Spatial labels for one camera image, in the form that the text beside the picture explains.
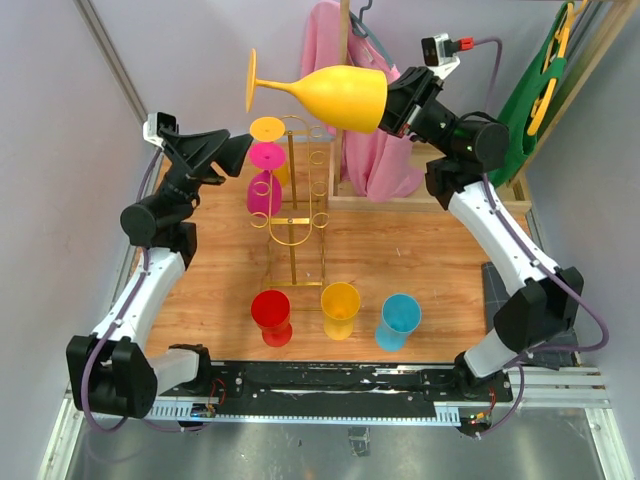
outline wire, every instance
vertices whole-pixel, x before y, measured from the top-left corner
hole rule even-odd
[[[211,397],[213,397],[213,394],[216,393],[216,382],[211,382],[211,392],[209,393],[209,399],[207,400],[207,410],[209,410],[209,413],[213,414],[215,413],[215,410],[213,408],[213,404],[211,403]]]
[[[513,405],[504,417],[502,417],[498,422],[494,423],[489,429],[485,430],[484,432],[476,432],[476,437],[484,438],[486,435],[495,432],[498,428],[500,428],[501,425],[504,425],[507,420],[509,420],[513,416],[514,413],[516,413],[518,406],[522,402],[522,397],[524,396],[524,369],[519,363],[516,365],[516,367],[518,367],[518,371],[520,372],[520,391],[518,392],[518,396],[516,397],[515,402],[513,402]]]
[[[586,3],[587,3],[586,1],[582,2],[582,5],[580,7],[580,11],[582,11],[582,8],[584,8]],[[497,78],[497,75],[498,75],[498,70],[500,68],[500,59],[501,59],[501,56],[502,56],[502,40],[499,37],[486,37],[486,38],[481,38],[480,40],[474,40],[475,45],[482,45],[482,44],[489,43],[489,42],[495,42],[497,47],[498,47],[498,49],[497,49],[497,52],[496,52],[496,60],[495,60],[494,66],[493,66],[493,73],[491,75],[491,81],[489,82],[489,89],[487,91],[487,97],[486,97],[486,100],[485,100],[485,109],[486,109],[487,105],[489,105],[489,103],[491,101],[491,96],[493,95],[493,89],[495,87],[495,82],[496,82],[496,78]],[[564,281],[562,281],[562,279],[560,279],[560,277],[558,277],[554,272],[552,272],[546,266],[544,266],[542,264],[542,262],[540,262],[538,260],[536,255],[529,249],[527,244],[520,238],[520,236],[516,233],[515,229],[511,226],[511,224],[509,223],[507,218],[504,216],[502,211],[498,210],[496,208],[496,201],[493,198],[493,194],[491,193],[491,188],[489,186],[489,178],[487,177],[486,173],[482,175],[482,184],[483,184],[483,187],[484,187],[485,196],[487,197],[487,200],[489,201],[489,205],[491,205],[491,209],[494,211],[494,213],[498,217],[498,220],[500,220],[500,223],[502,223],[502,225],[507,230],[507,232],[509,233],[511,238],[513,238],[513,240],[518,244],[518,246],[520,247],[522,252],[529,258],[529,260],[531,262],[535,262],[537,268],[539,270],[541,270],[547,277],[549,277],[553,283],[555,283],[558,287],[560,287],[560,289],[562,289],[562,291],[564,291],[569,297],[571,297],[573,300],[575,300],[578,303],[578,305],[580,305],[582,308],[584,308],[587,311],[587,313],[589,315],[591,315],[591,317],[596,321],[596,323],[600,327],[600,330],[602,331],[602,339],[598,343],[596,343],[594,345],[588,345],[586,347],[576,347],[574,345],[540,345],[538,347],[534,347],[529,352],[522,352],[518,357],[516,357],[514,360],[509,362],[507,365],[511,366],[511,364],[513,364],[515,362],[518,362],[524,356],[526,356],[528,353],[541,352],[541,351],[593,352],[593,351],[599,350],[599,349],[603,348],[605,345],[607,345],[607,343],[609,342],[609,329],[607,327],[607,324],[606,324],[605,320],[598,313],[596,313],[583,300],[583,298],[580,295],[578,295],[576,292],[574,292],[571,287],[569,287]]]
[[[487,97],[485,99],[485,110],[488,108],[488,106],[490,104],[491,97],[493,95],[493,89],[495,87],[495,82],[496,82],[496,78],[497,78],[497,74],[498,74],[498,69],[500,68],[500,59],[501,59],[501,55],[502,55],[502,40],[500,40],[500,38],[498,38],[498,37],[487,37],[487,38],[483,38],[483,39],[475,41],[476,45],[482,45],[484,43],[489,43],[489,42],[495,42],[496,45],[498,46],[498,49],[497,49],[497,52],[496,52],[496,60],[495,60],[495,64],[494,64],[494,67],[493,67],[493,73],[491,75],[491,80],[489,82],[489,88],[488,88],[488,91],[487,91]],[[589,304],[587,302],[585,302],[584,299],[579,294],[574,292],[573,289],[571,287],[569,287],[569,285],[567,285],[562,279],[560,279],[560,277],[558,277],[554,272],[552,272],[545,265],[543,265],[542,262],[540,262],[538,260],[536,255],[529,249],[527,244],[520,238],[518,233],[511,226],[511,224],[509,223],[507,218],[504,216],[502,211],[496,208],[497,207],[496,201],[495,201],[495,198],[493,197],[493,194],[491,193],[491,187],[490,187],[490,184],[489,184],[489,178],[488,178],[486,173],[482,174],[482,185],[483,185],[483,188],[484,188],[485,196],[487,197],[487,200],[489,201],[489,205],[491,206],[491,209],[495,213],[495,215],[498,218],[498,220],[500,221],[500,223],[502,223],[502,225],[505,228],[505,230],[509,233],[511,238],[513,238],[513,240],[518,244],[518,246],[520,247],[522,252],[529,258],[529,260],[532,263],[534,263],[536,265],[536,267],[540,271],[542,271],[563,292],[565,292],[570,298],[572,298],[575,302],[577,302],[578,305],[580,305],[582,308],[584,308],[589,315],[591,315],[591,317],[596,321],[596,323],[600,327],[600,330],[602,332],[602,339],[599,342],[597,342],[597,343],[595,343],[593,345],[587,345],[585,347],[580,347],[580,346],[575,346],[575,345],[538,345],[537,347],[533,347],[529,351],[525,350],[525,351],[521,352],[513,360],[508,362],[505,365],[505,368],[516,366],[516,367],[518,367],[518,370],[520,372],[520,391],[518,392],[518,397],[516,398],[516,401],[514,402],[514,404],[511,407],[511,409],[507,412],[507,414],[499,422],[494,424],[491,428],[486,430],[484,433],[482,433],[482,434],[478,433],[477,434],[479,438],[484,437],[486,434],[488,434],[490,432],[493,432],[494,430],[499,428],[501,425],[503,425],[509,418],[511,418],[511,416],[515,413],[516,409],[518,408],[518,405],[520,405],[520,402],[522,402],[522,397],[524,395],[524,388],[525,388],[525,379],[524,379],[524,370],[522,368],[522,365],[520,364],[520,361],[523,360],[524,357],[527,356],[529,353],[544,352],[544,351],[547,351],[547,352],[549,352],[549,351],[555,351],[555,352],[593,352],[593,351],[596,351],[596,350],[599,350],[599,349],[605,347],[607,345],[607,343],[609,343],[609,328],[607,327],[607,324],[606,324],[605,320],[597,312],[595,312],[595,310],[593,310],[589,306]]]
[[[495,43],[496,44],[496,60],[493,64],[493,72],[491,73],[491,80],[489,80],[489,88],[487,89],[487,97],[484,102],[484,111],[489,111],[489,106],[491,104],[491,99],[493,97],[493,90],[496,86],[496,79],[498,78],[498,70],[500,69],[500,60],[502,59],[502,39],[500,37],[486,37],[481,38],[480,40],[473,41],[475,46],[484,45],[487,43]]]
[[[218,406],[221,407],[222,404],[224,403],[224,401],[227,399],[227,386],[224,384],[224,382],[222,380],[220,380],[219,378],[215,379],[216,382],[219,382],[220,385],[222,385],[222,388],[224,389],[222,391],[222,398],[220,399],[220,402],[218,403]]]
[[[147,186],[147,183],[149,181],[149,176],[151,175],[151,172],[153,171],[153,168],[155,167],[156,162],[160,157],[161,151],[162,150],[160,148],[156,149],[156,151],[153,154],[153,157],[151,158],[151,161],[149,162],[149,165],[147,166],[147,169],[145,170],[142,176],[142,181],[140,182],[140,187],[138,188],[138,193],[136,195],[136,202],[139,202],[142,199],[142,195],[144,193],[145,187]],[[142,288],[142,284],[144,283],[144,280],[147,277],[147,273],[148,273],[147,271],[149,269],[149,252],[146,248],[142,249],[142,266],[143,266],[143,271],[140,272],[140,275],[138,276],[138,280],[136,281],[134,287],[131,289],[131,292],[129,293],[125,301],[123,302],[122,307],[120,307],[120,310],[118,311],[118,314],[116,315],[115,320],[111,322],[111,324],[107,328],[102,338],[98,340],[98,343],[96,344],[94,349],[91,351],[91,354],[89,355],[89,358],[87,359],[87,363],[85,364],[84,370],[82,372],[82,380],[80,382],[80,403],[82,405],[82,412],[84,413],[84,416],[89,426],[93,430],[96,430],[101,433],[117,432],[118,430],[120,430],[122,425],[124,425],[124,423],[127,421],[127,417],[122,417],[120,421],[113,427],[105,428],[101,426],[96,421],[93,414],[91,413],[91,408],[89,406],[89,380],[91,378],[91,372],[93,371],[93,367],[95,365],[96,360],[98,359],[98,356],[102,352],[102,349],[104,348],[105,344],[107,343],[107,341],[109,340],[113,332],[116,330],[116,328],[118,328],[120,323],[119,321],[122,320],[122,318],[124,318],[125,314],[127,313],[127,310],[133,303],[133,300],[135,299],[136,295]]]
[[[520,236],[517,234],[515,229],[511,226],[511,223],[509,223],[509,221],[504,216],[502,211],[496,208],[496,201],[493,198],[493,194],[491,193],[491,188],[489,186],[489,179],[486,174],[482,175],[482,184],[484,186],[485,196],[489,201],[489,205],[491,205],[491,209],[494,211],[494,213],[500,220],[500,223],[502,223],[502,226],[505,228],[505,230],[507,230],[511,238],[513,238],[513,240],[518,244],[522,252],[527,256],[527,258],[529,258],[531,262],[535,263],[536,267],[539,270],[541,270],[547,277],[549,277],[553,283],[555,283],[558,287],[560,287],[560,289],[563,292],[565,292],[569,297],[575,300],[578,303],[578,305],[584,308],[587,311],[587,313],[591,315],[591,317],[596,321],[596,323],[600,327],[600,330],[602,331],[602,339],[598,343],[595,343],[593,345],[587,345],[585,347],[580,347],[577,345],[539,345],[537,347],[530,349],[529,352],[530,353],[541,352],[541,351],[594,352],[606,346],[607,343],[609,343],[609,328],[607,327],[605,320],[595,310],[593,310],[593,308],[591,308],[591,306],[587,302],[585,302],[580,295],[574,292],[571,287],[569,287],[564,281],[562,281],[560,277],[558,277],[554,272],[552,272],[546,266],[544,266],[542,262],[538,260],[536,255],[529,249],[527,244],[520,238]],[[520,355],[518,355],[518,357],[516,357],[516,359],[512,360],[512,362],[519,361],[527,354],[528,352],[526,351],[522,352]]]

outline green object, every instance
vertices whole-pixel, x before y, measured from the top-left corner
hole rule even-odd
[[[565,58],[556,58],[551,61],[544,73],[540,73],[544,68],[549,43],[553,41],[553,35],[563,20],[569,3],[573,2],[565,2],[558,11],[549,35],[547,35],[547,39],[542,44],[542,48],[529,64],[500,115],[498,115],[498,120],[509,127],[509,150],[507,151],[504,166],[489,173],[489,179],[495,187],[499,187],[512,178],[536,148],[538,136],[527,135],[527,128],[531,120],[531,109],[536,99],[546,88],[549,80],[552,78],[559,79],[567,65]]]

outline gray cable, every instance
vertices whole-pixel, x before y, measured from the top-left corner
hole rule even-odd
[[[493,97],[493,89],[496,86],[496,79],[498,78],[498,70],[500,69],[500,60],[502,59],[502,39],[499,37],[486,37],[481,38],[480,40],[473,41],[475,46],[484,45],[486,43],[495,43],[496,44],[496,60],[493,64],[493,72],[491,73],[491,80],[489,80],[489,89],[487,90],[487,96],[484,101],[484,111],[489,112],[490,102]]]

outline metal rack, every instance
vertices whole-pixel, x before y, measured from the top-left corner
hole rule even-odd
[[[291,185],[291,199],[283,200],[282,209],[277,215],[272,215],[272,194],[273,194],[273,178],[274,174],[270,175],[270,182],[259,182],[266,187],[265,192],[260,195],[269,196],[269,212],[265,214],[263,212],[253,213],[254,217],[262,220],[262,223],[252,221],[251,225],[255,228],[266,228],[269,232],[269,238],[267,240],[267,269],[263,280],[263,288],[265,290],[270,288],[279,287],[320,287],[322,290],[325,286],[326,280],[326,246],[325,246],[325,227],[329,223],[329,214],[327,213],[327,194],[328,184],[325,180],[314,181],[314,166],[321,166],[325,162],[326,155],[321,150],[312,150],[312,139],[322,137],[322,134],[314,134],[313,131],[320,129],[321,127],[310,127],[309,124],[302,118],[296,115],[285,115],[280,119],[287,123],[292,120],[298,121],[304,125],[301,130],[287,128],[285,136],[287,139],[288,148],[288,164],[290,185]],[[299,193],[298,182],[300,178],[296,175],[300,174],[297,171],[299,165],[296,165],[294,137],[303,135],[306,143],[306,169],[303,175],[306,177],[308,184],[308,195],[304,198]],[[283,235],[282,228],[286,227],[286,234]],[[298,272],[298,264],[296,258],[296,250],[301,248],[311,238],[314,230],[320,235],[320,276],[313,280],[301,281]],[[277,261],[277,250],[280,247],[288,249],[289,264],[290,264],[290,276],[286,279],[274,278],[273,266]],[[302,310],[320,310],[317,308],[304,308]]]

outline pink towel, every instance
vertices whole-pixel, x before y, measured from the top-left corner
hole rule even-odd
[[[313,7],[307,23],[301,76],[314,70],[337,65],[339,60],[340,4],[323,0]],[[349,29],[348,62],[359,67],[382,70],[391,83],[400,72],[389,67],[366,38]],[[342,175],[351,180],[356,193],[372,202],[406,197],[424,183],[422,171],[409,166],[412,142],[396,138],[382,130],[372,134],[344,132]]]

